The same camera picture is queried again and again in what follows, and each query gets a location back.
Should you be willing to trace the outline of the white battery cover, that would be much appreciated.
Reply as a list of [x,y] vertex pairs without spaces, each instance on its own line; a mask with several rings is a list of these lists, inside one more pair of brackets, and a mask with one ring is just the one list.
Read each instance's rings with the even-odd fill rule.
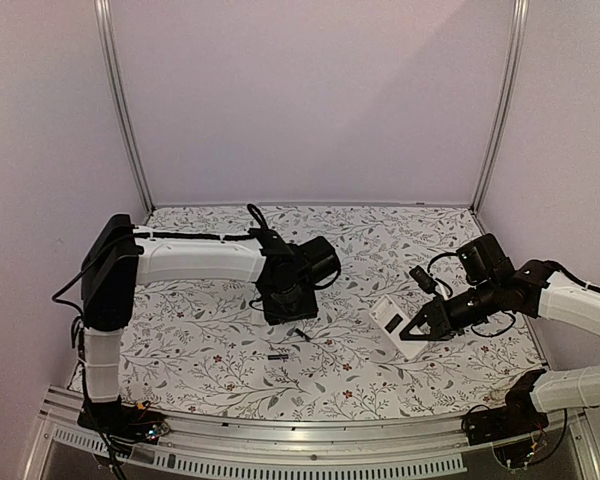
[[260,311],[251,312],[251,322],[254,326],[263,326],[266,324],[264,314]]

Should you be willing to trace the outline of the white and red remote control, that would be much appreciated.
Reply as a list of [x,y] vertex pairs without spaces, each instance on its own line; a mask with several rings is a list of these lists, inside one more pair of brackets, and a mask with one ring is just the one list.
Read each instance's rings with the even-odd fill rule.
[[379,297],[369,310],[371,320],[407,361],[415,361],[427,348],[426,340],[402,340],[400,334],[409,324],[408,315],[388,295]]

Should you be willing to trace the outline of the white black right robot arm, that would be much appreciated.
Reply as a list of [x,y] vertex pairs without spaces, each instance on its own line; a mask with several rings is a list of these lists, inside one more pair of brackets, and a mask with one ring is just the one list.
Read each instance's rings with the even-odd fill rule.
[[[397,335],[402,341],[442,341],[495,313],[520,313],[578,327],[600,337],[600,287],[553,260],[515,268],[496,237],[484,234],[455,252],[468,289],[454,297],[434,294]],[[600,365],[565,371],[534,370],[505,396],[497,427],[517,436],[536,414],[600,407]]]

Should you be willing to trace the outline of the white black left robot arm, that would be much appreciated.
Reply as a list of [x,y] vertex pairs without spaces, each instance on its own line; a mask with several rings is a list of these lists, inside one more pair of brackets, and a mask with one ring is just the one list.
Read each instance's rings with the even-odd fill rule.
[[128,426],[119,399],[120,341],[139,285],[177,280],[251,283],[270,325],[312,319],[316,294],[341,274],[335,248],[318,236],[288,243],[269,227],[261,210],[247,207],[255,227],[239,234],[159,231],[109,219],[80,271],[83,391],[91,419],[108,434]]

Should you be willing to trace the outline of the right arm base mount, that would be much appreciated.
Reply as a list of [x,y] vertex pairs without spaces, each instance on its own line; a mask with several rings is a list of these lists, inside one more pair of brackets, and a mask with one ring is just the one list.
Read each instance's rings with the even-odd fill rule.
[[535,382],[545,369],[522,375],[505,395],[503,406],[467,412],[461,420],[461,430],[470,445],[479,445],[530,434],[546,428],[546,413],[536,409],[531,400]]

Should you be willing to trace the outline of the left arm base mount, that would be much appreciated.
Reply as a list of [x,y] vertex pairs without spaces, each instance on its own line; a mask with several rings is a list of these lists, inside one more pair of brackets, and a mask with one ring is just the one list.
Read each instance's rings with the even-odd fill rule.
[[147,402],[140,407],[128,406],[121,398],[104,403],[85,399],[77,424],[129,444],[156,444],[170,433],[166,416],[151,410]]

